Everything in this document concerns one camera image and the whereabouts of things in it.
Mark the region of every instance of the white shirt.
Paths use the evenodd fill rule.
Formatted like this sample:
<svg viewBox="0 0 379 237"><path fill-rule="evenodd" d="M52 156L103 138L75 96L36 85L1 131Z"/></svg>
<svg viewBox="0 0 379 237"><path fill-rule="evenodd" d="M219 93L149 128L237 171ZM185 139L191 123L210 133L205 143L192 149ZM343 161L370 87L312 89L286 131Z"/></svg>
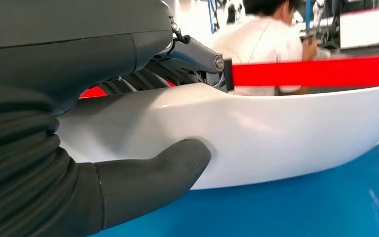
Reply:
<svg viewBox="0 0 379 237"><path fill-rule="evenodd" d="M233 64L301 61L303 46L298 32L271 17L247 15L213 34L210 48L231 58ZM252 75L261 79L261 72ZM282 92L294 92L300 86L281 86ZM272 86L236 86L235 95L273 96Z"/></svg>

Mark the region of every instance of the person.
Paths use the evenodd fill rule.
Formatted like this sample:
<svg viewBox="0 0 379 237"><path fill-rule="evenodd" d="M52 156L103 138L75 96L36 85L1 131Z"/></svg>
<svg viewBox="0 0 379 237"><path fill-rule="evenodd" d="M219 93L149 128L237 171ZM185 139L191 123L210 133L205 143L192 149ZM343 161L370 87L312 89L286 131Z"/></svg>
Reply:
<svg viewBox="0 0 379 237"><path fill-rule="evenodd" d="M316 40L301 42L291 27L301 0L244 0L246 17L214 33L209 46L231 58L233 64L275 63L312 60ZM261 72L252 75L261 79ZM301 86L236 86L233 94L274 96L306 94Z"/></svg>

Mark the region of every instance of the blue floor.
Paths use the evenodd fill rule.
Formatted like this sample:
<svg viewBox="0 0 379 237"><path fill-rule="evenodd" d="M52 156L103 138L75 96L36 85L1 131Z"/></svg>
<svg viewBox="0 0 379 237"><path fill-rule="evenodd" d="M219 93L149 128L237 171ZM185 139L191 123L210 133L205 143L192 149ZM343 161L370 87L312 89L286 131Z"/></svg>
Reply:
<svg viewBox="0 0 379 237"><path fill-rule="evenodd" d="M379 237L379 146L316 174L191 191L93 237Z"/></svg>

